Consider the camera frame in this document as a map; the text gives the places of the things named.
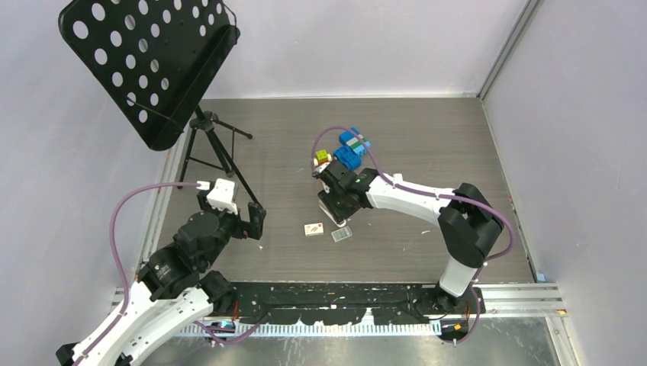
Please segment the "white and green stapler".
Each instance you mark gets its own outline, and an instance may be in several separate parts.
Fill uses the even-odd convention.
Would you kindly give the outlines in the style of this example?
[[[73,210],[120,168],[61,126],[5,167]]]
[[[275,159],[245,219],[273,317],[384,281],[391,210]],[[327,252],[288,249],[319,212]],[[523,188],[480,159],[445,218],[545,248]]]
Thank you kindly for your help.
[[[318,199],[318,204],[319,208],[323,211],[323,213],[339,228],[343,228],[346,226],[347,221],[346,219],[337,219],[336,216],[333,214],[333,212],[328,208],[326,203],[322,198]]]

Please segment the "staple tray with staples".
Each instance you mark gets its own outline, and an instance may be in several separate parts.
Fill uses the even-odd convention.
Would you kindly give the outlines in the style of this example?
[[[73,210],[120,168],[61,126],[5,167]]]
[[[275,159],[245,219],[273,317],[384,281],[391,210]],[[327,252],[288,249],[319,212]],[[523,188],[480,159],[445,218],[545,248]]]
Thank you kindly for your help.
[[[349,227],[345,226],[345,227],[340,228],[338,230],[334,230],[331,233],[331,236],[332,236],[334,242],[340,242],[340,241],[343,241],[345,239],[350,238],[352,236],[352,230]]]

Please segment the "white staple box sleeve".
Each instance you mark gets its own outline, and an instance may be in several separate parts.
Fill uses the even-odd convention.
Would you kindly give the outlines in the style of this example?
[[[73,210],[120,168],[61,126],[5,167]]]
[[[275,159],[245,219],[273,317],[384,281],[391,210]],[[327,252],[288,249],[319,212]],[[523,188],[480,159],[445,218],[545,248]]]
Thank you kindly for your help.
[[[305,236],[318,236],[324,234],[324,225],[322,223],[309,223],[304,225]]]

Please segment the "white staple remover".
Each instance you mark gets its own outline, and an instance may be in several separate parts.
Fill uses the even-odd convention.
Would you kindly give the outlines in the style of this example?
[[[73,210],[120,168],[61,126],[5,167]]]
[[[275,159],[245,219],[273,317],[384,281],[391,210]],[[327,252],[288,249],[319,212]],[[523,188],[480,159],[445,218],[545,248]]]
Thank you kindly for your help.
[[[400,185],[403,181],[403,176],[400,173],[393,174],[392,183],[393,185]]]

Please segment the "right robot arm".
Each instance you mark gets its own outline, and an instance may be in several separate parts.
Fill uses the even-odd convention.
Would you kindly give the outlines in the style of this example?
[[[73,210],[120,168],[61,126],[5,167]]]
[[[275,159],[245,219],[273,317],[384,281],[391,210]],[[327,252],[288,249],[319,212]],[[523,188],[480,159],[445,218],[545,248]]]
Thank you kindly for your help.
[[[356,173],[333,160],[316,167],[321,181],[321,207],[337,224],[361,209],[392,210],[439,227],[449,261],[437,283],[436,305],[454,313],[466,302],[466,290],[484,265],[508,221],[481,192],[467,183],[458,188],[432,188],[365,168]]]

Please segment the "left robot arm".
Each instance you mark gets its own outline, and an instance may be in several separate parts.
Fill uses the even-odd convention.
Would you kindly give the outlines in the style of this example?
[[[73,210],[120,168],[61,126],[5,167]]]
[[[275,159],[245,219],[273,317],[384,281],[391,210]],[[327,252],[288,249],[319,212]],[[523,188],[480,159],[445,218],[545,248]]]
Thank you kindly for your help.
[[[61,365],[141,365],[180,329],[203,316],[230,315],[233,285],[212,265],[234,239],[260,239],[266,210],[248,204],[242,220],[232,204],[201,198],[201,211],[154,252],[121,304],[86,339],[60,346]]]

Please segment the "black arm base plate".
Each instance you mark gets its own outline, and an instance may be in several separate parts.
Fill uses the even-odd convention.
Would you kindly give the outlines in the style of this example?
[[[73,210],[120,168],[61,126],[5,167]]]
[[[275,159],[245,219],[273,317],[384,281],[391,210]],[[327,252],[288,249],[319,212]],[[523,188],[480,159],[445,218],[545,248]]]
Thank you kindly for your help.
[[[480,296],[475,288],[450,300],[432,284],[234,282],[211,315],[249,325],[355,325],[366,316],[380,326],[424,324],[474,316],[485,310]]]

